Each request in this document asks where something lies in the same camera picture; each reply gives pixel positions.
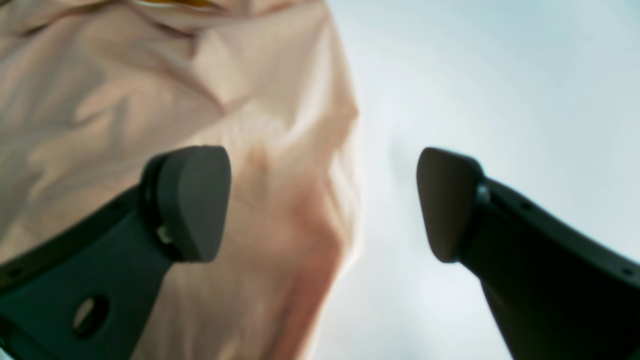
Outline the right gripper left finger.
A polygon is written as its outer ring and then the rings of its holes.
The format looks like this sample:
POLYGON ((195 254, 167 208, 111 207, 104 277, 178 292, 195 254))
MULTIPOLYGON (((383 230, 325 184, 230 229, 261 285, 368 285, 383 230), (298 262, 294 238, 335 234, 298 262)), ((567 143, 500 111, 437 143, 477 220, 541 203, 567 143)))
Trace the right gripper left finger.
POLYGON ((3 353, 128 360, 172 265, 217 256, 231 180, 223 146, 160 153, 139 184, 2 264, 3 353))

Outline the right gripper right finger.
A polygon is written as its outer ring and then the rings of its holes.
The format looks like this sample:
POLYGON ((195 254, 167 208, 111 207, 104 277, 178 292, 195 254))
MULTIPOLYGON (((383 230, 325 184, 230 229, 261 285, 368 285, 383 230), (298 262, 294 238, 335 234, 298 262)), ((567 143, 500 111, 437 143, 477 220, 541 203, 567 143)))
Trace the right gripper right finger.
POLYGON ((416 169, 430 248, 480 281, 515 360, 637 360, 640 268, 487 177, 425 148, 416 169))

